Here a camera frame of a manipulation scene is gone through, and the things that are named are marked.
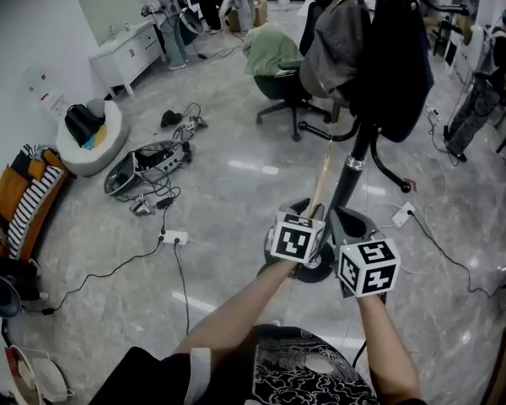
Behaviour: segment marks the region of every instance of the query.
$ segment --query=green cloth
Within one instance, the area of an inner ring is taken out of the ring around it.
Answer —
[[[243,53],[245,73],[254,77],[272,77],[280,72],[279,63],[303,60],[294,41],[274,24],[251,30],[244,39]]]

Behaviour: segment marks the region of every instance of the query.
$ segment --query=white cabinet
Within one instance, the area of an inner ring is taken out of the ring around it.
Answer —
[[[117,85],[123,85],[133,95],[131,82],[162,56],[153,24],[146,22],[120,32],[116,39],[103,44],[90,61],[110,95],[115,97],[112,88]]]

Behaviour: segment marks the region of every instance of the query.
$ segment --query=cardboard box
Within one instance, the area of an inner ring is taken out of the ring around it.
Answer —
[[[229,20],[229,28],[233,33],[239,33],[241,31],[240,21],[238,20],[238,12],[232,10],[227,17]],[[255,0],[255,27],[261,27],[266,24],[268,19],[268,1],[267,0]]]

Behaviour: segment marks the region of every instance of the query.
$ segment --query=striped pillow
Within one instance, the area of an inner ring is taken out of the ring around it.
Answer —
[[[40,210],[41,204],[52,191],[63,175],[63,171],[55,166],[47,166],[41,181],[33,179],[26,188],[17,206],[13,220],[9,224],[8,242],[9,257],[17,259],[23,247],[24,239],[30,229],[30,224]]]

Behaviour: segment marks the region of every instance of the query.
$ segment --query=chair base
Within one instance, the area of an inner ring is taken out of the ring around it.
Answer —
[[[255,122],[257,125],[261,125],[263,122],[262,116],[266,116],[267,114],[272,114],[273,112],[276,112],[276,111],[286,110],[287,108],[290,108],[291,111],[293,112],[293,141],[296,143],[300,139],[302,139],[302,137],[298,133],[298,115],[296,112],[298,108],[301,108],[302,110],[306,110],[306,111],[316,112],[317,114],[321,114],[322,116],[324,116],[325,123],[330,123],[330,121],[331,121],[331,113],[329,111],[322,110],[318,106],[311,105],[305,101],[290,102],[290,101],[285,100],[284,102],[270,106],[270,107],[266,108],[265,110],[257,113]]]

